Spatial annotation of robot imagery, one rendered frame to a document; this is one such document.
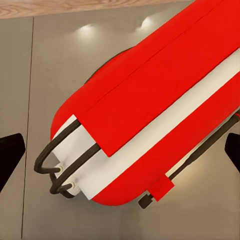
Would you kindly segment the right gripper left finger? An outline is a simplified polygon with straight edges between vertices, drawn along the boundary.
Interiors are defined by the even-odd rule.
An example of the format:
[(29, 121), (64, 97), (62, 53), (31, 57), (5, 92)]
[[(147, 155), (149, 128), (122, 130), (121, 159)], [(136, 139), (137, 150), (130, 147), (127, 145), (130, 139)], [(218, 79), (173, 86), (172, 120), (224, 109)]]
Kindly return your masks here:
[(21, 133), (0, 138), (0, 192), (26, 151)]

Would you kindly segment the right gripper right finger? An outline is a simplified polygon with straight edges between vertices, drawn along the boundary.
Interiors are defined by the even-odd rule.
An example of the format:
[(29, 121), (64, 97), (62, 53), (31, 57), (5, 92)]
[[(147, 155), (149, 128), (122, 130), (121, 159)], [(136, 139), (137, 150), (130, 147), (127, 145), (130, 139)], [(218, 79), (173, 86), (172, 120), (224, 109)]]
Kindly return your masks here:
[(224, 150), (240, 172), (240, 134), (229, 133)]

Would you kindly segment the radio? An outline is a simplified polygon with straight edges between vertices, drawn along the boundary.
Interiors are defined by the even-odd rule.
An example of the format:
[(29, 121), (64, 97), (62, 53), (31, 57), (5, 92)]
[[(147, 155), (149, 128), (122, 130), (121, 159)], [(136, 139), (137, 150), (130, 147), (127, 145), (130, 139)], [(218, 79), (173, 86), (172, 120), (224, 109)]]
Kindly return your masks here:
[[(240, 121), (240, 0), (196, 0), (110, 58), (58, 109), (34, 171), (50, 193), (145, 209)], [(53, 152), (60, 163), (42, 167)]]

